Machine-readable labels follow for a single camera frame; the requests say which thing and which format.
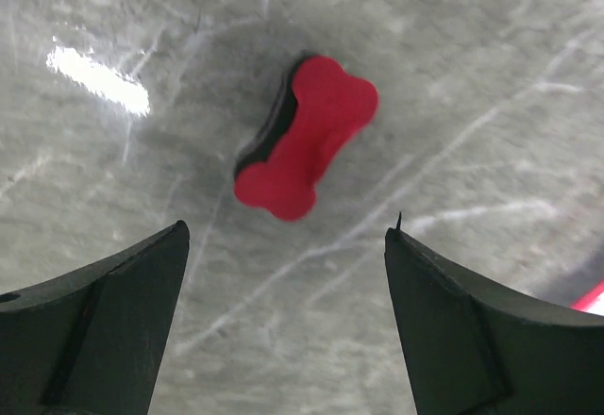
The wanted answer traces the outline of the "red bone-shaped whiteboard eraser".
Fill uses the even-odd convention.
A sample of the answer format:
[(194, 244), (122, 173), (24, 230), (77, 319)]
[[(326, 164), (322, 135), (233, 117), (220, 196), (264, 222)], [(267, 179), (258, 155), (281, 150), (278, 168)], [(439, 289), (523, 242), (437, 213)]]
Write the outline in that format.
[(300, 56), (284, 75), (269, 117), (238, 157), (236, 198), (282, 221), (306, 216), (316, 202), (316, 184), (374, 119), (378, 103), (376, 86), (336, 59)]

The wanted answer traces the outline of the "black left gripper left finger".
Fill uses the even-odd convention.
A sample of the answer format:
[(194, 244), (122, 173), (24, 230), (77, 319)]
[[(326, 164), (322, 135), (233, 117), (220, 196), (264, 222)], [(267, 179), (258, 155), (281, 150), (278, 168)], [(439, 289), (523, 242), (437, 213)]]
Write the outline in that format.
[(189, 228), (178, 221), (113, 256), (2, 294), (2, 413), (147, 413), (189, 249)]

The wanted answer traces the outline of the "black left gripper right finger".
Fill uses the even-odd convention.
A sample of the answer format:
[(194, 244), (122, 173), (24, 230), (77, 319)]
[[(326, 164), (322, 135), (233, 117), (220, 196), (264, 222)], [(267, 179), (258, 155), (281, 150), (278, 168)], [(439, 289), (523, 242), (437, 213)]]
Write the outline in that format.
[(400, 227), (385, 267), (420, 414), (599, 414), (603, 319), (512, 290)]

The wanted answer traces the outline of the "red-framed whiteboard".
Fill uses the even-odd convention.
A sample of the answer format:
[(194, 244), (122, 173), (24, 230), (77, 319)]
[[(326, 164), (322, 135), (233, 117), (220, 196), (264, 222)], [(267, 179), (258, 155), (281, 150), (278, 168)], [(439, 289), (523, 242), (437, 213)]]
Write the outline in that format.
[(604, 281), (600, 281), (596, 286), (584, 294), (573, 306), (573, 309), (604, 315)]

